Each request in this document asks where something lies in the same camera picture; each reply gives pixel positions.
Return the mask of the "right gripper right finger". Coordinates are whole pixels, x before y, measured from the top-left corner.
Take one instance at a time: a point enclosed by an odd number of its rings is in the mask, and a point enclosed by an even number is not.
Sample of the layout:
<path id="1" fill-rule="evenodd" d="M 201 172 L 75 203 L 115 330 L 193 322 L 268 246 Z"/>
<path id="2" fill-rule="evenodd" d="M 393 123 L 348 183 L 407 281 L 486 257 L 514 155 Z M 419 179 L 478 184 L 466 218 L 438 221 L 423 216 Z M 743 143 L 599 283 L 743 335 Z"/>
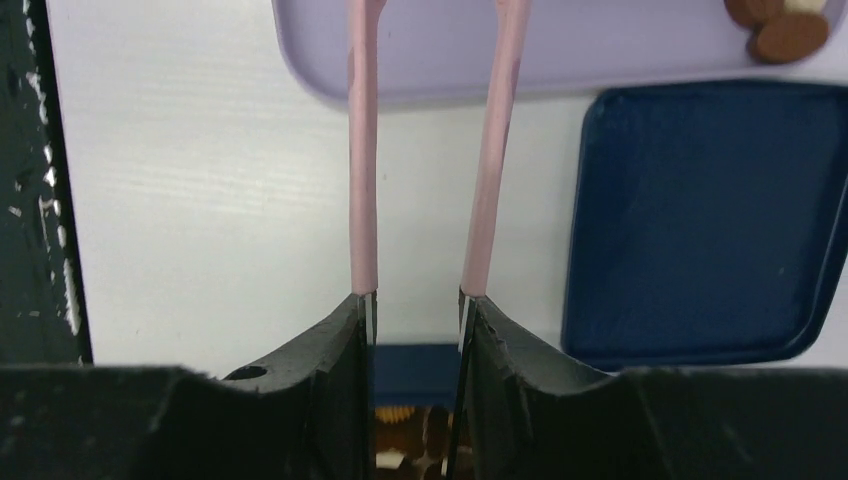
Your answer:
<path id="1" fill-rule="evenodd" d="M 465 298 L 463 398 L 480 479 L 843 479 L 847 373 L 636 368 L 567 356 Z"/>

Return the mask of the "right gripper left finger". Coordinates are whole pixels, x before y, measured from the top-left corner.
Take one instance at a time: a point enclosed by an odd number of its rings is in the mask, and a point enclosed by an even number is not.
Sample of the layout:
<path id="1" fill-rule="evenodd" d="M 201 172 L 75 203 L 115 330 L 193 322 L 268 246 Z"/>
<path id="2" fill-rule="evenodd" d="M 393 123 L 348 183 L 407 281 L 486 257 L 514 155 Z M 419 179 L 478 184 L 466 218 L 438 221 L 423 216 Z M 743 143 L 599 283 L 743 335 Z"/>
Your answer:
<path id="1" fill-rule="evenodd" d="M 376 298 L 224 378 L 181 367 L 5 367 L 5 479 L 370 479 Z"/>

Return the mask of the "lilac tray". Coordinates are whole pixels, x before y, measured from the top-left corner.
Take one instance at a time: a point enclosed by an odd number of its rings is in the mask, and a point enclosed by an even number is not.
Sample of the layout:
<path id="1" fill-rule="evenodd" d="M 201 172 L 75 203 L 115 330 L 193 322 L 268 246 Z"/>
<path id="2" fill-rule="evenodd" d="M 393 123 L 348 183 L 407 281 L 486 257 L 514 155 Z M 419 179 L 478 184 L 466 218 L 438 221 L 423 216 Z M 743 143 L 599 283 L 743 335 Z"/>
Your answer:
<path id="1" fill-rule="evenodd" d="M 325 100 L 347 101 L 348 17 L 343 1 L 277 1 L 282 55 Z M 536 1 L 520 67 L 522 93 L 746 77 L 847 80 L 847 5 L 830 1 L 828 44 L 794 65 L 751 61 L 748 36 L 720 1 Z M 391 1 L 378 22 L 383 103 L 484 97 L 497 36 L 491 1 Z"/>

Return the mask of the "pink handled tongs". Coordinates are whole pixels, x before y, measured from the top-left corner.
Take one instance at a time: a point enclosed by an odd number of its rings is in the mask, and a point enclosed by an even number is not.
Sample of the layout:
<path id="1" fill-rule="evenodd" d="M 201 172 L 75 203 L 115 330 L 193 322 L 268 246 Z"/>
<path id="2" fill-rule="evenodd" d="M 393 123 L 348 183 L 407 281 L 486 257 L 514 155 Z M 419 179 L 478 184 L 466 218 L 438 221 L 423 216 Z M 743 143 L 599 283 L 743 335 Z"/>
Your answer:
<path id="1" fill-rule="evenodd" d="M 366 342 L 377 339 L 378 227 L 376 197 L 378 21 L 382 1 L 348 6 L 349 239 L 351 289 Z M 479 167 L 460 282 L 461 362 L 446 476 L 453 479 L 463 423 L 465 391 L 478 310 L 486 296 L 499 194 L 516 85 L 524 51 L 529 1 L 498 1 L 497 40 L 489 81 Z"/>

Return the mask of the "blue chocolate box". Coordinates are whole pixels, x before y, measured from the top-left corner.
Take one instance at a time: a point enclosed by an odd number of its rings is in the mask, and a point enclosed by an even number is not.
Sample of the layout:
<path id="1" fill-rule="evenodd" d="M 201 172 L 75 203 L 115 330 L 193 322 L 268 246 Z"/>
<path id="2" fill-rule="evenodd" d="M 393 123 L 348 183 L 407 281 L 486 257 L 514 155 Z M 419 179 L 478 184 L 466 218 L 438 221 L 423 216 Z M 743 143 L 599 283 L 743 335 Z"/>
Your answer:
<path id="1" fill-rule="evenodd" d="M 454 432 L 460 433 L 454 477 L 475 477 L 468 427 L 453 413 L 459 361 L 452 344 L 377 347 L 377 479 L 445 479 Z"/>

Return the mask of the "brown oval chocolate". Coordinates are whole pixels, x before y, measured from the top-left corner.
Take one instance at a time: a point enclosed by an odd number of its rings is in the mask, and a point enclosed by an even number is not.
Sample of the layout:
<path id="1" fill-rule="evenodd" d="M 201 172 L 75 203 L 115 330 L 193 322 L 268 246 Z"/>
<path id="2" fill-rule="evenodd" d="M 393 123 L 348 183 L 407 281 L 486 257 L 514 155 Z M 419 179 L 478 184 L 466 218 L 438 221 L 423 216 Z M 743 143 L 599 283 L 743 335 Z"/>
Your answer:
<path id="1" fill-rule="evenodd" d="M 790 12 L 759 27 L 750 38 L 747 50 L 759 62 L 788 64 L 816 53 L 829 36 L 830 24 L 821 14 Z"/>

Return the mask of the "brown leaf chocolate lower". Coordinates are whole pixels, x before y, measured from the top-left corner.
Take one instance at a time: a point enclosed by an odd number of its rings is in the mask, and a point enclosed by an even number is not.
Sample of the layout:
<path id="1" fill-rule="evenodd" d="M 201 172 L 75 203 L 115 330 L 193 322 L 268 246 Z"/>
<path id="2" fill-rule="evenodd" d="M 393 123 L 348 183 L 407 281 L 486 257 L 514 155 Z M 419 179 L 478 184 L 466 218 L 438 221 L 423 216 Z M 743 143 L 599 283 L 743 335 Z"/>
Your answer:
<path id="1" fill-rule="evenodd" d="M 756 29 L 784 11 L 783 0 L 724 0 L 731 20 L 740 27 Z"/>

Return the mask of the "white swirl chocolate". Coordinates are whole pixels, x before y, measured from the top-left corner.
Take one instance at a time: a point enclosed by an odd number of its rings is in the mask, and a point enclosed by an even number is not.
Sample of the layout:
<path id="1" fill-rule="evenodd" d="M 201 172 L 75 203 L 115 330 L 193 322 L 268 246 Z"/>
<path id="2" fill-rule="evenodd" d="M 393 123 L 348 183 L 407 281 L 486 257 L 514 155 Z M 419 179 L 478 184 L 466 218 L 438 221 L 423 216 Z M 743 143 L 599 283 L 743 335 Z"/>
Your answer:
<path id="1" fill-rule="evenodd" d="M 785 0 L 784 10 L 786 12 L 802 12 L 821 14 L 828 0 Z"/>

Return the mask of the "dark blue box lid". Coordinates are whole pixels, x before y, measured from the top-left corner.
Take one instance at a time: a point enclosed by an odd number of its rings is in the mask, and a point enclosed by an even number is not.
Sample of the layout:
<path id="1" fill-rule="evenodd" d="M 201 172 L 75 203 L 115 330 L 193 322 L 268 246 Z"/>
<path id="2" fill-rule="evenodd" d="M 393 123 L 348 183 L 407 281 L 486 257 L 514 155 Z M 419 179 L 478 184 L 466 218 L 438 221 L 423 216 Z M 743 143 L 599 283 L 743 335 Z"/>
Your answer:
<path id="1" fill-rule="evenodd" d="M 561 346 L 604 371 L 790 359 L 847 257 L 847 90 L 611 89 L 586 112 Z"/>

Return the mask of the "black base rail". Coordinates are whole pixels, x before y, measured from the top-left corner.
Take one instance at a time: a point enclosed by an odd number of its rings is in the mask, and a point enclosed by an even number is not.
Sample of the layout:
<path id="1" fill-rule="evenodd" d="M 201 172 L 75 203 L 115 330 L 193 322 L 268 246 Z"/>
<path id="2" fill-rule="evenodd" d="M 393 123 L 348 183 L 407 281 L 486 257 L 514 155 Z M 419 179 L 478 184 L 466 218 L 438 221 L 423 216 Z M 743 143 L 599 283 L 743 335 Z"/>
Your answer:
<path id="1" fill-rule="evenodd" d="M 1 361 L 90 364 L 48 5 L 1 4 Z"/>

